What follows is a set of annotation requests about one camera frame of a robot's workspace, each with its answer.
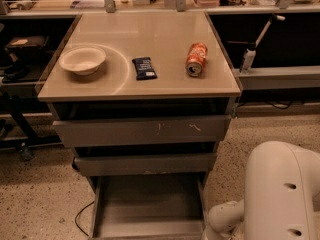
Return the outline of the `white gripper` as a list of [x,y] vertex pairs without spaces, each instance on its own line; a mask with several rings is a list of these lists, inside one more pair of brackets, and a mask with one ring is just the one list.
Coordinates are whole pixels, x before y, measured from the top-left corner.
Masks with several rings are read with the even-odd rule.
[[211,227],[205,229],[205,237],[207,240],[220,240],[220,236]]

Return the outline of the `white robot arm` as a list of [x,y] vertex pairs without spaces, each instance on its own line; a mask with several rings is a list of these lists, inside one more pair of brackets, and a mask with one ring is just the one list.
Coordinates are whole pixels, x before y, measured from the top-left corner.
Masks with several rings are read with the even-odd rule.
[[244,240],[318,240],[313,201],[320,194],[320,154],[280,141],[251,152],[244,198],[212,207],[205,240],[231,240],[244,224]]

